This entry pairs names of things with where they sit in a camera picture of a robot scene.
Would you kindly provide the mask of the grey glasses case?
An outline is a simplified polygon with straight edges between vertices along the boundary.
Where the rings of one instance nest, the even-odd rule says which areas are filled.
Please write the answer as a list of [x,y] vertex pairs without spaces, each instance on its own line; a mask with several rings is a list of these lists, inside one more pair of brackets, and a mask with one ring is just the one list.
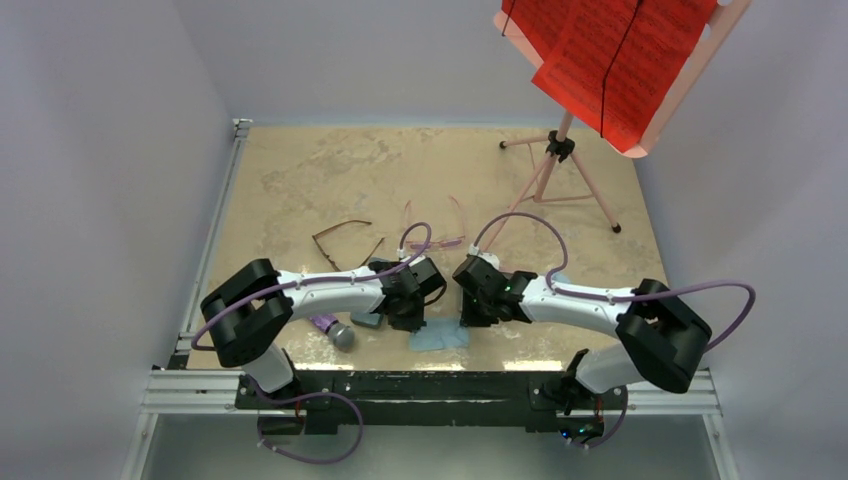
[[379,313],[355,312],[350,314],[350,320],[354,325],[374,330],[381,327],[383,318],[384,316]]

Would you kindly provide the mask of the pink transparent sunglasses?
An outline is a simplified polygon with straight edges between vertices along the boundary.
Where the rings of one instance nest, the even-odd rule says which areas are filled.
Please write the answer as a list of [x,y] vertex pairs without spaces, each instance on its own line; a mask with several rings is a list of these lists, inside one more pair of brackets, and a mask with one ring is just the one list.
[[[403,208],[404,228],[418,221],[420,212],[412,200],[407,200]],[[446,199],[435,204],[424,205],[423,213],[433,214],[426,221],[431,225],[430,243],[427,250],[430,252],[455,250],[464,246],[467,240],[467,222],[464,209],[459,200],[453,195],[447,195]],[[421,234],[409,234],[404,242],[409,250],[417,250],[423,245],[426,231]]]

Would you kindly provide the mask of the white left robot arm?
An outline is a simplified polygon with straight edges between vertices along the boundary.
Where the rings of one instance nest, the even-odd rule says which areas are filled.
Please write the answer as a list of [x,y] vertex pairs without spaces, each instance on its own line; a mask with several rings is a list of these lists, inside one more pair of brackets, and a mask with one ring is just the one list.
[[416,332],[425,326],[428,296],[447,282],[426,257],[402,262],[373,261],[354,270],[304,274],[274,269],[267,258],[249,262],[200,304],[204,325],[191,340],[224,368],[240,368],[259,385],[272,408],[297,399],[294,365],[276,337],[291,320],[326,314],[368,313],[385,317],[391,328]]

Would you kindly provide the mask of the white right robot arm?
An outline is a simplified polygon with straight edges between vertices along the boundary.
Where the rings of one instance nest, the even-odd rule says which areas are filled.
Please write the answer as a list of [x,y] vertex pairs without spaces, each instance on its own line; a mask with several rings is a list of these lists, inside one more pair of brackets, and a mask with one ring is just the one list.
[[617,339],[579,357],[562,379],[563,397],[576,407],[641,381],[687,392],[712,336],[705,320],[653,279],[634,289],[585,287],[533,272],[504,273],[485,255],[467,256],[452,278],[464,295],[462,317],[473,326],[553,322]]

